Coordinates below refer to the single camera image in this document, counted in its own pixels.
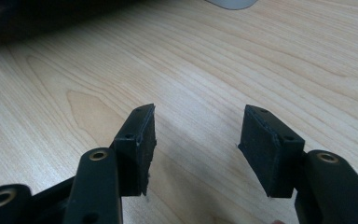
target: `table surface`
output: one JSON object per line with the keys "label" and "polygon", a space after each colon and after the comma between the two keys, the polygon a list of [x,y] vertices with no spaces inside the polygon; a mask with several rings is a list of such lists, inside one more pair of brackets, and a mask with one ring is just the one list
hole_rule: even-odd
{"label": "table surface", "polygon": [[297,223],[237,149],[245,105],[274,113],[358,172],[358,1],[140,1],[0,46],[0,185],[33,193],[156,105],[145,197],[124,223]]}

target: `wooden table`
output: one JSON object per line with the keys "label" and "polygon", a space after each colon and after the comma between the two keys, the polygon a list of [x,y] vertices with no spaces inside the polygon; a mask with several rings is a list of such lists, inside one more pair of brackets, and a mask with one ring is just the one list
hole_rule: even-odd
{"label": "wooden table", "polygon": [[156,105],[146,197],[124,223],[297,223],[237,149],[245,105],[265,107],[358,172],[358,1],[141,1],[0,47],[0,185],[33,193]]}

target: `wood grain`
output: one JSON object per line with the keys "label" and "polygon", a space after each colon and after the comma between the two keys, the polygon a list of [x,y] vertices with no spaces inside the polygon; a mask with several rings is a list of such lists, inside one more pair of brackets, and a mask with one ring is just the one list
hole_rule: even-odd
{"label": "wood grain", "polygon": [[158,145],[125,223],[297,223],[237,150],[243,109],[267,108],[358,172],[358,1],[141,1],[0,47],[0,185],[63,181],[149,103]]}

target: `light wood surface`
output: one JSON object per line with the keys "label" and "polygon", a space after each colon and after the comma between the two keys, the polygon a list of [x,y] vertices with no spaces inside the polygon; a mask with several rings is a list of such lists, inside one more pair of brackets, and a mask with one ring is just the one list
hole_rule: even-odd
{"label": "light wood surface", "polygon": [[245,105],[265,107],[358,172],[358,0],[141,1],[0,47],[0,185],[37,193],[156,105],[146,197],[124,223],[297,223],[237,149]]}

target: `screw hole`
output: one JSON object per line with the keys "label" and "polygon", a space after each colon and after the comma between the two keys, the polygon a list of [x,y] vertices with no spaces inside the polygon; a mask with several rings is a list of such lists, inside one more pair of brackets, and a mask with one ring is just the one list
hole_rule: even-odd
{"label": "screw hole", "polygon": [[324,153],[324,152],[321,152],[321,153],[318,153],[317,154],[318,158],[322,161],[325,161],[325,162],[329,162],[329,163],[336,163],[338,162],[338,158],[331,155],[331,154],[328,154],[328,153]]}
{"label": "screw hole", "polygon": [[107,152],[105,152],[103,150],[96,151],[89,155],[89,159],[92,161],[100,161],[100,160],[105,159],[106,157],[107,157]]}
{"label": "screw hole", "polygon": [[0,191],[0,207],[10,203],[16,197],[17,191],[15,189],[4,189]]}
{"label": "screw hole", "polygon": [[100,216],[97,213],[88,213],[83,216],[83,224],[92,224],[96,223]]}
{"label": "screw hole", "polygon": [[284,136],[283,138],[284,138],[285,140],[287,140],[287,141],[293,141],[293,140],[295,140],[295,138],[292,137],[292,136]]}
{"label": "screw hole", "polygon": [[126,138],[133,138],[133,136],[134,136],[134,135],[133,135],[132,133],[127,133],[127,134],[125,135]]}

